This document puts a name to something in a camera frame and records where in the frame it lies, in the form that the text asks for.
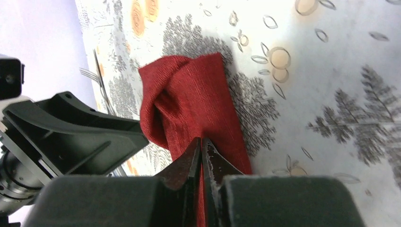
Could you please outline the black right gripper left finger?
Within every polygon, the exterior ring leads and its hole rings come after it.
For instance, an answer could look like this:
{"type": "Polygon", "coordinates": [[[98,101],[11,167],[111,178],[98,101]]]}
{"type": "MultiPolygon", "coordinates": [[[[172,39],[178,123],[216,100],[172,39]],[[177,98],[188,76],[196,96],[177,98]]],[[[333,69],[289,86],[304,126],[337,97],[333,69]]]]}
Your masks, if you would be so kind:
{"type": "Polygon", "coordinates": [[[58,177],[43,188],[27,227],[194,227],[201,139],[155,176],[58,177]]]}

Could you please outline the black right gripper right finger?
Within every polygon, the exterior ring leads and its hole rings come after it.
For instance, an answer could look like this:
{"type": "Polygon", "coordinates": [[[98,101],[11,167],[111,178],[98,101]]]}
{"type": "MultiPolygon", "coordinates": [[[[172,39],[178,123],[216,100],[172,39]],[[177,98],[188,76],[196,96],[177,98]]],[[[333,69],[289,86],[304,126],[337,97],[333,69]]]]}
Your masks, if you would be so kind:
{"type": "Polygon", "coordinates": [[[348,189],[330,177],[245,175],[202,139],[208,227],[363,227],[348,189]]]}

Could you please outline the silver fork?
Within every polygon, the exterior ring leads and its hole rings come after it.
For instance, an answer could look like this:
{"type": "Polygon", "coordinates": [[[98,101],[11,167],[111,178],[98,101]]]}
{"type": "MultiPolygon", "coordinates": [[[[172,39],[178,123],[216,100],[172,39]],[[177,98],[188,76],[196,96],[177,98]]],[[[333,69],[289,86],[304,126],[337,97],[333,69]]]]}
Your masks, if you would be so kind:
{"type": "Polygon", "coordinates": [[[93,80],[98,85],[101,84],[97,74],[95,74],[95,73],[93,73],[93,72],[91,72],[91,71],[89,71],[87,69],[84,69],[84,68],[79,68],[79,71],[80,71],[81,75],[93,80]]]}

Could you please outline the dark red cloth napkin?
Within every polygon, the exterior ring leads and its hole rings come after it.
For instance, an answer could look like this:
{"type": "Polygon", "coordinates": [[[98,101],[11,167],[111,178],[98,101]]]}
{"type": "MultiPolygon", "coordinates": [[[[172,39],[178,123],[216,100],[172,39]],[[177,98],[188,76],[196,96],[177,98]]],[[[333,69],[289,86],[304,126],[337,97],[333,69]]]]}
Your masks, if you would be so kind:
{"type": "Polygon", "coordinates": [[[235,177],[251,173],[219,53],[167,56],[139,70],[140,125],[173,162],[139,186],[141,227],[250,227],[235,177]]]}

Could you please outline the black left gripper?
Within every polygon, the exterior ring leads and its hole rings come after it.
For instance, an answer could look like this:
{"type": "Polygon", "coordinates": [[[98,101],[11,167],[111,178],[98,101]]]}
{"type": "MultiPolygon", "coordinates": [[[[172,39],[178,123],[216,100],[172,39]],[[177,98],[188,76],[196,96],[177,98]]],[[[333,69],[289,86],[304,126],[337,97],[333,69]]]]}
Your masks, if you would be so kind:
{"type": "Polygon", "coordinates": [[[30,203],[61,175],[106,175],[145,146],[139,122],[98,112],[71,92],[33,102],[24,65],[0,56],[0,215],[30,203]]]}

